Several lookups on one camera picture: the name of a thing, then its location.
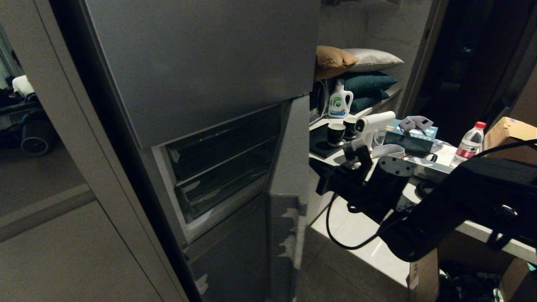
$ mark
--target tiled floor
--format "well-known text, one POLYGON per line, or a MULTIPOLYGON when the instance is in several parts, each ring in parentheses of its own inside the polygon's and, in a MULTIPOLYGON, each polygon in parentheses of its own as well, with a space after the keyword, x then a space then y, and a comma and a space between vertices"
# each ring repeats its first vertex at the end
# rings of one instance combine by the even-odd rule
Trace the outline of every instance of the tiled floor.
MULTIPOLYGON (((375 239, 348 251, 333 243, 326 232, 326 211, 308 227, 298 282, 300 302, 404 302, 409 264, 395 257, 375 239)), ((330 230, 346 245, 370 237, 378 225, 363 214, 350 214, 338 198, 330 212, 330 230)))

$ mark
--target black tray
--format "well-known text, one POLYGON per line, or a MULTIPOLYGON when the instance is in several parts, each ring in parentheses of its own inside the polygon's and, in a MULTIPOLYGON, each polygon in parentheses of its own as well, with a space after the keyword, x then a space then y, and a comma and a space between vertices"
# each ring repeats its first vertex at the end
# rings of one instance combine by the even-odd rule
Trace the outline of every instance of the black tray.
POLYGON ((328 124, 309 132, 309 151, 323 159, 333 155, 341 149, 333 147, 326 142, 328 136, 328 124))

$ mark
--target brown pillow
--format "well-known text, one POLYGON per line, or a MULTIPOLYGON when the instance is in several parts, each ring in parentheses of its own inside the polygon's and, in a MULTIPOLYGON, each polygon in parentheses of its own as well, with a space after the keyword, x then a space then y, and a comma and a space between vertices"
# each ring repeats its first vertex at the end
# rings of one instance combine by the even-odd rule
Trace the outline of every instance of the brown pillow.
POLYGON ((338 76, 351 69, 358 59, 352 54, 331 46, 317 46, 315 75, 317 80, 338 76))

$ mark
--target cushion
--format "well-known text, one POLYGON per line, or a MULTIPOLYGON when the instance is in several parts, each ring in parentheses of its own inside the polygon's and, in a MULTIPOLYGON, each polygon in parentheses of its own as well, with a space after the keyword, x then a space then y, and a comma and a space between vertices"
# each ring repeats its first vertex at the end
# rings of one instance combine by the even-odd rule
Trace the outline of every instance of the cushion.
POLYGON ((348 52, 331 46, 317 46, 315 76, 317 80, 338 76, 352 68, 358 59, 348 52))
POLYGON ((345 51, 358 59, 358 63, 348 70, 352 73, 385 70, 404 63, 403 60, 390 53, 377 51, 375 49, 350 48, 345 49, 345 51))
POLYGON ((345 90, 351 91, 355 98, 365 92, 384 90, 398 82, 397 79, 379 71, 361 74, 346 73, 338 78, 345 80, 345 90))
POLYGON ((358 113, 365 108, 369 108, 376 103, 388 98, 389 95, 384 90, 370 91, 354 97, 351 104, 351 113, 358 113))

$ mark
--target gray refrigerator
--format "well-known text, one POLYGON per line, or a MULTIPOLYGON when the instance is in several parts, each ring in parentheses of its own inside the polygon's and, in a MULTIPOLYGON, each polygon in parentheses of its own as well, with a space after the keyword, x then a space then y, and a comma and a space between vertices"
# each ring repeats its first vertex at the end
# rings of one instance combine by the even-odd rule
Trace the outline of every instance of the gray refrigerator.
POLYGON ((318 0, 51 0, 191 301, 295 301, 318 0))

